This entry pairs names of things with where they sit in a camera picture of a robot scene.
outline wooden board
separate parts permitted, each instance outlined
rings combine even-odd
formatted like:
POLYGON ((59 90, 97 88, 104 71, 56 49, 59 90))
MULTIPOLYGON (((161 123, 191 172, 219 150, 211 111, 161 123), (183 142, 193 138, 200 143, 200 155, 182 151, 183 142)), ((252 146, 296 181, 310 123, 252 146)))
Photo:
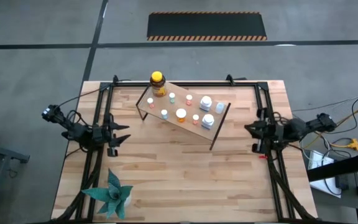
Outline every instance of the wooden board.
POLYGON ((166 119, 165 121, 212 141, 216 135, 216 132, 218 131, 219 124, 224 117, 224 112, 227 109, 228 103, 224 104, 223 112, 221 114, 218 114, 217 112, 215 112, 215 107, 217 103, 221 101, 216 101, 214 100, 214 98, 212 98, 211 109, 209 110, 209 112, 205 112, 200 109, 200 102, 204 95, 199 95, 193 91, 187 90, 186 88, 179 87, 169 82, 165 83, 165 88, 167 90, 167 94, 163 97, 154 96, 151 87, 147 89, 145 95, 139 102, 139 109, 160 119, 161 110, 167 110, 168 119, 166 119), (170 103, 168 96, 169 93, 175 94, 175 103, 170 103), (186 95, 193 96, 191 106, 186 105, 186 95), (154 108, 150 108, 149 104, 147 103, 148 98, 153 98, 154 108), (186 110, 186 120, 183 123, 180 123, 177 120, 176 116, 176 111, 180 108, 186 110), (193 124, 194 114, 197 114, 200 117, 199 123, 197 125, 193 124), (214 124, 212 125, 211 129, 201 127, 201 120, 206 114, 211 114, 214 117, 214 124))
MULTIPOLYGON (((291 118, 283 81, 268 81, 273 108, 291 118)), ((99 82, 85 82, 82 93, 99 88, 99 82)), ((191 87, 189 90, 232 103, 212 151, 210 142, 153 116, 144 122, 135 107, 144 88, 115 88, 112 97, 114 119, 129 129, 118 136, 132 136, 118 148, 119 156, 103 156, 99 186, 107 187, 108 168, 124 185, 133 185, 126 219, 116 215, 106 220, 96 214, 94 222, 275 222, 277 221, 267 163, 252 153, 256 142, 244 124, 256 120, 257 105, 251 87, 191 87)), ((78 111, 92 122, 97 93, 80 98, 78 111)), ((78 148, 70 143, 68 152, 78 148)), ((300 151, 283 152, 290 188, 300 203, 315 217, 305 165, 300 151)), ((78 193, 85 154, 72 154, 64 163, 52 218, 63 213, 78 193)), ((284 213, 286 206, 280 192, 284 213)), ((85 204, 84 217, 88 204, 85 204)))

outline butcher block tabletop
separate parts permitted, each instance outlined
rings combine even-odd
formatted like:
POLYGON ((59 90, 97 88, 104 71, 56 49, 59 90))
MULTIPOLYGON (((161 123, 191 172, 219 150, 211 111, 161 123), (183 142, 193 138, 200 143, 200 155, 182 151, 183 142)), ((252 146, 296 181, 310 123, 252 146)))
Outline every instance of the butcher block tabletop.
MULTIPOLYGON (((274 111, 291 118, 284 82, 266 82, 274 111)), ((96 90, 99 85, 100 82, 84 82, 81 94, 96 90)), ((103 202, 96 201, 94 222, 277 221, 267 161, 251 151, 251 145, 257 141, 244 129, 245 124, 257 120, 254 88, 194 86, 187 89, 231 103, 212 151, 209 150, 211 141, 164 120, 149 116, 142 121, 135 104, 145 87, 114 88, 110 112, 116 123, 130 126, 114 133, 131 134, 131 137, 117 148, 118 157, 108 157, 103 152, 99 187, 108 187, 108 169, 118 176, 122 185, 134 187, 124 220, 116 214, 108 220, 105 213, 97 214, 103 202)), ((97 97, 98 92, 94 92, 79 100, 77 110, 87 123, 92 123, 97 97)), ((102 102, 100 123, 106 98, 102 102)), ((78 143, 70 142, 67 153, 75 149, 78 143)), ((79 192, 85 157, 85 153, 78 151, 65 160, 52 218, 61 215, 79 192)), ((291 191, 317 217, 301 152, 288 147, 283 157, 291 191)), ((280 198, 284 217, 288 217, 281 191, 280 198)), ((88 200, 86 197, 84 217, 88 200)))

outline origami plant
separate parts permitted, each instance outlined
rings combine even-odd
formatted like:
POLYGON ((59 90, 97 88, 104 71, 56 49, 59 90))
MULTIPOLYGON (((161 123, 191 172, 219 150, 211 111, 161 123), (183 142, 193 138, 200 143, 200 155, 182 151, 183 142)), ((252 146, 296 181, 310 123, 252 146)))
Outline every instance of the origami plant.
POLYGON ((121 186, 119 179, 111 172, 110 169, 108 184, 108 189, 97 187, 82 190, 82 192, 89 195, 91 198, 105 202, 98 211, 98 214, 107 212, 107 218, 109 218, 114 212, 116 212, 120 219, 124 219, 124 204, 126 199, 129 197, 133 186, 121 186))

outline gray floor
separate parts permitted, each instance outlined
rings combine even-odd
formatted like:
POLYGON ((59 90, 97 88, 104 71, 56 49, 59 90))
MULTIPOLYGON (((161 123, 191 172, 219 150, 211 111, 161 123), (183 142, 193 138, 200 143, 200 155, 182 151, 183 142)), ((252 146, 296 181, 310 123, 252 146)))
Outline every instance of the gray floor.
MULTIPOLYGON (((0 0, 0 44, 90 43, 100 6, 101 0, 0 0)), ((99 42, 144 42, 148 13, 172 10, 260 11, 269 40, 358 39, 358 0, 110 0, 99 42)), ((0 50, 0 146, 31 154, 27 165, 12 165, 19 171, 15 179, 6 178, 0 223, 49 219, 67 142, 60 136, 63 129, 42 120, 40 113, 78 94, 88 52, 0 50)), ((228 73, 285 80, 291 107, 302 109, 357 95, 358 45, 98 49, 89 79, 146 80, 154 70, 170 80, 221 80, 228 73)), ((327 112, 338 120, 351 112, 350 106, 295 114, 313 119, 327 112)), ((341 129, 353 125, 349 121, 341 129)), ((328 136, 332 141, 340 137, 358 139, 358 128, 328 136)), ((321 143, 314 148, 321 150, 321 143)), ((353 209, 332 205, 331 196, 314 194, 314 199, 320 218, 357 221, 353 209)))

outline small bottle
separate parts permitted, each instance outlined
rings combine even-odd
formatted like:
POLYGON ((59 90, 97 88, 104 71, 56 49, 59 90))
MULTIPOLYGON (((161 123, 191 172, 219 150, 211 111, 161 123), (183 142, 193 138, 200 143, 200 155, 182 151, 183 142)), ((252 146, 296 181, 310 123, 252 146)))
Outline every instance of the small bottle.
POLYGON ((161 72, 156 71, 150 77, 150 84, 152 86, 154 96, 161 97, 167 93, 165 89, 165 77, 161 72))
POLYGON ((198 124, 198 118, 200 118, 197 114, 193 115, 193 124, 196 125, 198 124))
POLYGON ((177 110, 177 117, 178 117, 179 122, 181 122, 181 123, 185 122, 186 110, 185 109, 178 109, 177 110))
POLYGON ((217 114, 221 114, 223 112, 224 104, 223 103, 217 103, 215 112, 217 114))
POLYGON ((162 110, 161 111, 161 117, 162 117, 162 119, 168 119, 168 111, 167 110, 162 110))
POLYGON ((187 95, 186 96, 186 105, 190 106, 191 105, 191 100, 193 99, 193 96, 191 95, 187 95))
POLYGON ((204 115, 201 125, 206 129, 211 129, 213 124, 214 124, 214 116, 212 116, 211 114, 204 115))
POLYGON ((149 107, 152 108, 152 109, 154 108, 154 103, 153 102, 154 102, 153 98, 147 99, 147 103, 149 104, 149 107))
POLYGON ((169 94, 169 102, 171 102, 171 103, 175 102, 175 94, 174 93, 169 94))
POLYGON ((209 111, 210 107, 212 105, 212 100, 211 100, 211 97, 209 96, 204 96, 202 99, 201 99, 201 102, 200 102, 200 109, 204 110, 204 111, 209 111))

